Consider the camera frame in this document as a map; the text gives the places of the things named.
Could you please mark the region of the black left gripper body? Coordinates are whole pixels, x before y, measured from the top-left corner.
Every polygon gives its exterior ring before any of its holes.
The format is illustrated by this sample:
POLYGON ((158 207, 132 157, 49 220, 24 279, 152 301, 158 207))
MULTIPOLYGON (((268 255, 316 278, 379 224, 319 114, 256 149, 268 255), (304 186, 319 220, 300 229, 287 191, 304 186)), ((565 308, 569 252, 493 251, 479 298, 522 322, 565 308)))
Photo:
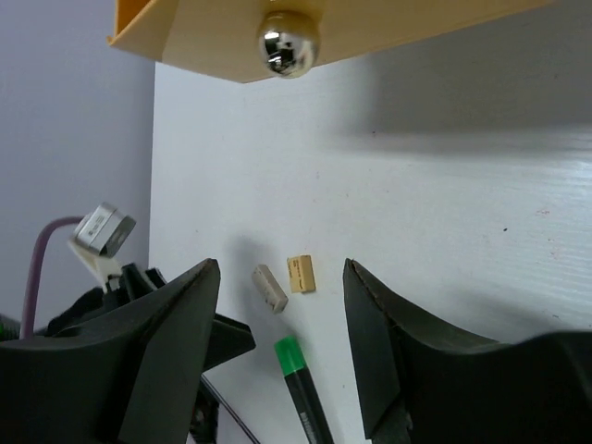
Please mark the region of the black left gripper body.
POLYGON ((98 422, 108 443, 182 443, 202 385, 199 316, 216 314, 220 269, 199 263, 170 282, 156 268, 126 265, 117 289, 91 290, 52 319, 64 338, 98 327, 130 333, 98 422))

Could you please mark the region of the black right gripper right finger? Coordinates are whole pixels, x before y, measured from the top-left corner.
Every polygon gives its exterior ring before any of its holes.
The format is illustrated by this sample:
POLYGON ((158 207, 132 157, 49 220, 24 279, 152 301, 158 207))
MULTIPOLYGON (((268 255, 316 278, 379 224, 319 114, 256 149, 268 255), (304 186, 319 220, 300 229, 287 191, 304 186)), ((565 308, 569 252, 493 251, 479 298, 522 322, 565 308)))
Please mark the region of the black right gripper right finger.
POLYGON ((456 327, 365 267, 343 269, 364 434, 374 443, 587 443, 591 335, 503 343, 456 327))

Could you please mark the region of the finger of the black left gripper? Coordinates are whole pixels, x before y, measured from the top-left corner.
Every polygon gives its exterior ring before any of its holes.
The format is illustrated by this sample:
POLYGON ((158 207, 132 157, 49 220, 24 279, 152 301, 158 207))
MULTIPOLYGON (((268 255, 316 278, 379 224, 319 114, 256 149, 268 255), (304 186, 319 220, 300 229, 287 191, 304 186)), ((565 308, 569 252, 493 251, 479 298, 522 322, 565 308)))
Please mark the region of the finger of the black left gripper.
POLYGON ((199 316, 200 373, 211 370, 255 349, 250 327, 222 314, 199 316))

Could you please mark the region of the round cream drawer cabinet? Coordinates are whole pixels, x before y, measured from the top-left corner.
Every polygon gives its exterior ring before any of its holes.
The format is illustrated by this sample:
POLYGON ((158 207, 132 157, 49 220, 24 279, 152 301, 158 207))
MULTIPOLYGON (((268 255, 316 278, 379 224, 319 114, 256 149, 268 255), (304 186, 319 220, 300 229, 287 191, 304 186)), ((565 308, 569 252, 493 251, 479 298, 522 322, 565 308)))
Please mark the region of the round cream drawer cabinet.
POLYGON ((540 1, 118 1, 108 44, 249 83, 413 43, 541 7, 540 1))

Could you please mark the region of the grey eraser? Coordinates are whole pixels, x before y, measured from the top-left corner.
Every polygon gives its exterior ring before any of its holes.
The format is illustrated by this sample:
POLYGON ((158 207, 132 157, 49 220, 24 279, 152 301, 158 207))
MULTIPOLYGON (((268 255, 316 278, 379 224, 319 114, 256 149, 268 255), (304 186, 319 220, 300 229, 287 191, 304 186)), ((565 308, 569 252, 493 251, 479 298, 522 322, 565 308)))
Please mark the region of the grey eraser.
POLYGON ((289 299, 268 266, 257 265, 252 273, 252 281, 272 313, 282 313, 289 299))

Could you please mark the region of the green highlighter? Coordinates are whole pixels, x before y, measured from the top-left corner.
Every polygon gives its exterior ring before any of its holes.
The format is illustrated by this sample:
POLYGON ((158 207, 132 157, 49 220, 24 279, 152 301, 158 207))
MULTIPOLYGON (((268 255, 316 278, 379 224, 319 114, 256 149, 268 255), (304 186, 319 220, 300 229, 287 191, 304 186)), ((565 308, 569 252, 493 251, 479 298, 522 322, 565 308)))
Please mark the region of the green highlighter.
POLYGON ((309 443, 333 444, 334 438, 302 348, 293 336, 274 344, 284 380, 309 443))

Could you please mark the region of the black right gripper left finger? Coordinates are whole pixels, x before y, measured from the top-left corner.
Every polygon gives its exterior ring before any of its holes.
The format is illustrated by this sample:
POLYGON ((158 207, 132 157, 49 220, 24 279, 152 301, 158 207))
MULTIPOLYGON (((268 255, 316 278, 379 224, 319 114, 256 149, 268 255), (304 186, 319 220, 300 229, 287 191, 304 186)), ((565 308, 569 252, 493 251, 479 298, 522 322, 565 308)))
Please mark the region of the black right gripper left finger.
POLYGON ((54 337, 1 345, 5 443, 182 443, 220 284, 207 259, 54 337))

